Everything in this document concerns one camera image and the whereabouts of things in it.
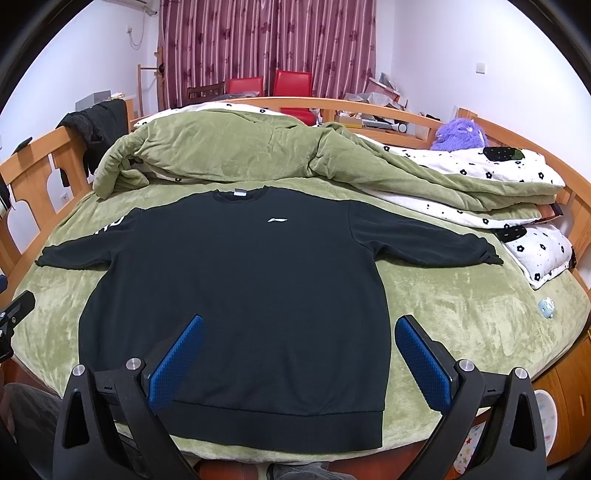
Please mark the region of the black sweatshirt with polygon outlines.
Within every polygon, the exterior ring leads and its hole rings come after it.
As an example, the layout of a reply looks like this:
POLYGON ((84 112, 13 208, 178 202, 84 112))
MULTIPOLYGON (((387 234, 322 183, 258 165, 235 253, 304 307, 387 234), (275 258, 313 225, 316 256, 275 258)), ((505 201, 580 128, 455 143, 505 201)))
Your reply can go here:
POLYGON ((93 370, 146 357, 194 317, 204 343, 161 414, 175 436, 335 454, 379 448, 391 358, 381 258, 500 263, 485 239, 290 189, 193 194, 50 246, 38 265, 105 268, 79 320, 93 370))

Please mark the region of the white round bin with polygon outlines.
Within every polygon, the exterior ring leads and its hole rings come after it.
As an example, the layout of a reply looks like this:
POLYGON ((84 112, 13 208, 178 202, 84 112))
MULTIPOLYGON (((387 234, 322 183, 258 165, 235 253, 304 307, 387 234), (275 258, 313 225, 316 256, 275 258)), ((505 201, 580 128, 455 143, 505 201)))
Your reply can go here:
POLYGON ((553 397, 546 390, 534 391, 542 422, 546 456, 552 451, 558 431, 558 411, 553 397))

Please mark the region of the green plush bed sheet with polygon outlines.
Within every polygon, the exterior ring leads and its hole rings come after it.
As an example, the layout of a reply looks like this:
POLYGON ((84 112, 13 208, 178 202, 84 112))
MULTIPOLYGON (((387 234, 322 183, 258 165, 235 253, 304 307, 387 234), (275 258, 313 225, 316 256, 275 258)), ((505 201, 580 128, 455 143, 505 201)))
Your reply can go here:
MULTIPOLYGON (((134 207, 146 209, 194 193, 253 190, 263 185, 262 182, 160 182, 117 193, 104 201, 91 192, 57 224, 43 246, 93 234, 134 207)), ((386 290, 392 328, 400 316, 411 313, 432 338, 444 343, 460 358, 475 361, 479 368, 507 373, 513 367, 522 366, 532 376, 542 373, 566 355, 567 348, 575 343, 588 320, 589 298, 572 273, 563 272, 534 291, 494 235, 430 218, 320 178, 283 179, 266 182, 266 185, 329 199, 367 202, 458 233, 471 231, 493 244, 504 260, 502 266, 427 269, 398 261, 380 260, 377 264, 386 290), (545 319, 538 309, 538 302, 545 297, 556 305, 552 319, 545 319)), ((17 287, 16 293, 31 290, 36 306, 16 329, 13 337, 16 357, 58 394, 63 394, 71 368, 79 363, 78 320, 101 276, 99 270, 39 268, 33 264, 17 287)), ((427 439, 440 418, 427 406, 397 350, 393 346, 383 447, 377 451, 427 439)), ((311 463, 355 458, 375 451, 301 455, 172 438, 181 450, 199 458, 245 463, 311 463)))

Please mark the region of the small light blue toy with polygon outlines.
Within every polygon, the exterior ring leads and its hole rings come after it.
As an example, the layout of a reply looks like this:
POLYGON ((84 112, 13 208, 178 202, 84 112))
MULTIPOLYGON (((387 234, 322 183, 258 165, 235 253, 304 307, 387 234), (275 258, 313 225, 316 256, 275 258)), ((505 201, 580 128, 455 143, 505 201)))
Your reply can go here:
POLYGON ((551 298, 545 297, 538 302, 538 309, 544 318, 551 319, 554 317, 556 305, 551 298))

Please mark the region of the black jacket on headboard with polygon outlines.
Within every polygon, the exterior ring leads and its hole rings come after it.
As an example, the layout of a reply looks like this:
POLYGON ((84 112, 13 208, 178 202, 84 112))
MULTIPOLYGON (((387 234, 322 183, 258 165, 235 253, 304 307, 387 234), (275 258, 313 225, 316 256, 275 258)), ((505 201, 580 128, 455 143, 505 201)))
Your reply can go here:
POLYGON ((94 174, 106 151, 120 137, 129 133, 127 104, 113 99, 95 104, 79 112, 66 114, 58 123, 77 132, 84 140, 82 156, 85 175, 94 174))

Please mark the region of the wooden coat rack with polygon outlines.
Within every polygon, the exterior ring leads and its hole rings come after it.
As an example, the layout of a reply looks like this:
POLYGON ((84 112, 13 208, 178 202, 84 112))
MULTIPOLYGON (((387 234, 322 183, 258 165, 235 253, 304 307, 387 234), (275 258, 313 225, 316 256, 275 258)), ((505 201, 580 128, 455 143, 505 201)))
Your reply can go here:
POLYGON ((140 117, 158 112, 161 109, 161 96, 164 86, 162 48, 153 52, 149 65, 136 66, 137 112, 140 117))

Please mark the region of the purple plush toy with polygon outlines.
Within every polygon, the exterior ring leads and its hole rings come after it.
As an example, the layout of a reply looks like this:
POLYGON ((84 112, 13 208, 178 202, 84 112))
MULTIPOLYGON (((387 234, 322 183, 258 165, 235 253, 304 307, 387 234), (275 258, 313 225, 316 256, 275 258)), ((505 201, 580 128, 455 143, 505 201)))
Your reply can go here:
POLYGON ((482 128, 472 119, 455 118, 441 126, 431 145, 434 151, 457 151, 488 146, 482 128))

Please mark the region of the maroon striped curtain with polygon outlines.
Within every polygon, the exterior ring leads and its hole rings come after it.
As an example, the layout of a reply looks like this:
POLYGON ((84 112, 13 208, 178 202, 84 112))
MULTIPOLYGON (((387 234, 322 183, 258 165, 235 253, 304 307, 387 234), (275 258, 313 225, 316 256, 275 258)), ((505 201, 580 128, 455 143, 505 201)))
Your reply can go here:
POLYGON ((315 97, 360 92, 376 69, 373 1, 163 1, 158 47, 165 107, 188 101, 191 87, 308 72, 315 97))

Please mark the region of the left red chair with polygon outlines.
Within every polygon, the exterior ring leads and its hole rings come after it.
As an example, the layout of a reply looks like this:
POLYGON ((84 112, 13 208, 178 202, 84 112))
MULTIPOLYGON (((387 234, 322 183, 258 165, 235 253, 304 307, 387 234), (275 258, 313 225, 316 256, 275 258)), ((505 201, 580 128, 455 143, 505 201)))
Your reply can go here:
POLYGON ((230 95, 247 94, 254 97, 262 96, 264 93, 263 76, 228 79, 226 93, 230 95))

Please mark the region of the air conditioner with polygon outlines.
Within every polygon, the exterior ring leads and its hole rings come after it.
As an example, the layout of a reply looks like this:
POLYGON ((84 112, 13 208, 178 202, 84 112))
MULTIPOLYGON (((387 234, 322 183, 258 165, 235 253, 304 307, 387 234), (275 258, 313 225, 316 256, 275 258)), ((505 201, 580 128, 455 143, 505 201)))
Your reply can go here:
POLYGON ((148 16, 157 14, 157 5, 152 0, 104 0, 107 3, 116 4, 126 8, 132 8, 143 12, 148 16))

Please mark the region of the wooden bed frame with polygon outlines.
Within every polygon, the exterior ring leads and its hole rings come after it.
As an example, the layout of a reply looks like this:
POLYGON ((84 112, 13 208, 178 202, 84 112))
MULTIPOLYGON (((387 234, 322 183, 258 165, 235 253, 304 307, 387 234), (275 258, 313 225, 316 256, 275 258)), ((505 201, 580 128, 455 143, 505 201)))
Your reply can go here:
MULTIPOLYGON (((339 111, 349 111, 403 120, 428 129, 428 135, 424 140, 410 134, 388 133, 358 127, 352 129, 374 140, 402 147, 428 147, 435 140, 435 133, 441 126, 439 121, 417 114, 330 98, 256 97, 242 98, 240 101, 273 111, 283 108, 318 109, 322 119, 329 122, 335 121, 339 111)), ((496 146, 525 148, 542 154, 547 164, 563 178, 566 187, 558 194, 557 201, 568 206, 573 215, 572 229, 568 238, 576 253, 577 267, 572 270, 572 273, 584 290, 589 291, 590 282, 581 275, 581 266, 583 256, 590 248, 590 183, 557 156, 525 137, 464 108, 458 110, 458 116, 474 120, 496 146)), ((27 248, 20 251, 9 231, 7 219, 1 219, 1 270, 7 278, 7 287, 1 293, 2 305, 10 303, 16 288, 52 230, 90 192, 91 185, 84 175, 82 166, 84 151, 85 144, 82 137, 65 127, 59 127, 33 141, 1 164, 1 176, 11 188, 14 199, 27 203, 39 228, 39 233, 27 248), (73 192, 73 198, 59 209, 53 208, 47 190, 47 180, 53 167, 61 168, 66 172, 73 192)))

